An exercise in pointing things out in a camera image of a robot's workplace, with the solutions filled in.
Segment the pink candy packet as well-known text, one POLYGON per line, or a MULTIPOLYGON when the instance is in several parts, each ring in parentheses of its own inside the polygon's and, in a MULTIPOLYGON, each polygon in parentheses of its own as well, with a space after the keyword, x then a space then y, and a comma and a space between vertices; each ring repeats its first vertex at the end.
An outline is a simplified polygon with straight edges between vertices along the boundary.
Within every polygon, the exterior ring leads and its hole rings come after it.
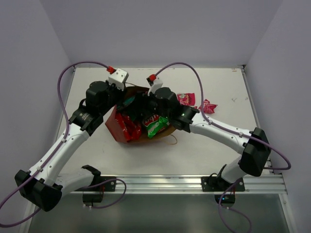
POLYGON ((215 108, 217 107, 217 104, 211 103, 209 100, 205 99, 203 101, 203 106, 199 106, 199 110, 203 110, 204 113, 206 114, 213 114, 215 113, 215 108))
POLYGON ((177 99, 182 105, 194 106, 195 94, 194 93, 178 93, 177 99))

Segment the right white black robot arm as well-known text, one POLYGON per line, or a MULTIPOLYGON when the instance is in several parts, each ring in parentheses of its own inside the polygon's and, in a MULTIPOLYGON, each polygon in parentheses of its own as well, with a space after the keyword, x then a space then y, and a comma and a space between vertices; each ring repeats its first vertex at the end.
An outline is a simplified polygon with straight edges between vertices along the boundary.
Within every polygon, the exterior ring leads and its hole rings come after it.
POLYGON ((224 165, 217 175, 219 189, 228 190, 245 175, 261 176, 271 153, 263 129, 256 127, 250 131, 235 128, 207 117, 194 107, 182 105, 168 87, 162 87, 151 94, 136 93, 134 105, 143 116, 158 115, 177 130, 206 136, 237 152, 239 157, 224 165))

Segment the red brown paper bag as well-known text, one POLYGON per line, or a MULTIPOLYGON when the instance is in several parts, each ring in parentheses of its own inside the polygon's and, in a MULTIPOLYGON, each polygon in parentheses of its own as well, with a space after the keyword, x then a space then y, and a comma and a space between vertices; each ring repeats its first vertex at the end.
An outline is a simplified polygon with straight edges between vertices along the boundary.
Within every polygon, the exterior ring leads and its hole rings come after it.
POLYGON ((126 87, 126 91, 125 91, 125 95, 123 99, 112 108, 112 113, 107 118, 105 122, 105 126, 108 128, 109 132, 111 133, 111 135, 113 136, 116 142, 124 143, 124 144, 151 143, 155 141, 160 141, 162 138, 171 135, 175 131, 175 128, 172 125, 170 125, 165 130, 157 133, 153 138, 148 138, 146 129, 142 128, 142 133, 139 139, 127 141, 127 138, 123 133, 122 127, 115 120, 115 115, 118 112, 118 107, 121 107, 122 104, 127 99, 134 96, 137 92, 146 93, 148 92, 148 90, 149 88, 142 87, 142 86, 126 87))

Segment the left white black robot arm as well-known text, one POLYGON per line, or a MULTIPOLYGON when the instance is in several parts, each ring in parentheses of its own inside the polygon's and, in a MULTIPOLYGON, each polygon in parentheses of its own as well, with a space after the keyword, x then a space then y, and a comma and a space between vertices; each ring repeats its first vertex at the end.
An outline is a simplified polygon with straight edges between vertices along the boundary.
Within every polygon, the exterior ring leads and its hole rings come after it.
POLYGON ((108 81, 90 84, 78 109, 68 120, 65 131, 43 158, 28 171, 20 170, 15 181, 22 197, 45 212, 52 210, 63 196, 78 189, 97 190, 101 173, 92 166, 82 166, 77 173, 61 174, 75 151, 103 123, 103 116, 122 102, 126 88, 108 81))

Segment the teal snack packet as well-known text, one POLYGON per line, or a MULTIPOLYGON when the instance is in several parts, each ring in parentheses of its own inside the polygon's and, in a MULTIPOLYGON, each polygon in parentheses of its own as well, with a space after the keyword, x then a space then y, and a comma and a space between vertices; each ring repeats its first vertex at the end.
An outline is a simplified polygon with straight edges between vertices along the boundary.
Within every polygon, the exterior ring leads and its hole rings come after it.
POLYGON ((121 108, 126 108, 126 107, 129 106, 134 100, 135 100, 135 96, 131 96, 131 97, 127 98, 126 100, 124 100, 124 102, 120 105, 120 107, 121 107, 121 108))

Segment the red gummy candy bag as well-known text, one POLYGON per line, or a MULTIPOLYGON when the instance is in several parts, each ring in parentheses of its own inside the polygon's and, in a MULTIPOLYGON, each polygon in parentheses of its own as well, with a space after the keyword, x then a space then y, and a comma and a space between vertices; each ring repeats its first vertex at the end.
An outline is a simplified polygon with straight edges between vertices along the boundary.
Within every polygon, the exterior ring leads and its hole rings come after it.
POLYGON ((121 127, 126 142, 138 140, 142 133, 141 123, 132 120, 130 116, 126 114, 116 113, 115 120, 121 127))

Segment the green Chuba chips bag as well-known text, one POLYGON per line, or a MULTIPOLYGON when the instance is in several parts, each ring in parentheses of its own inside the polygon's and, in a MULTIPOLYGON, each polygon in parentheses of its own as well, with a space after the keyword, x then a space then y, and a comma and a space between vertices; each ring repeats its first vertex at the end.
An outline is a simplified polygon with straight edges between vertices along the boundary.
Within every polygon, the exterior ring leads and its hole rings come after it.
POLYGON ((153 138, 157 133, 167 129, 170 125, 167 118, 156 114, 146 117, 142 121, 142 124, 147 130, 147 136, 149 139, 153 138))

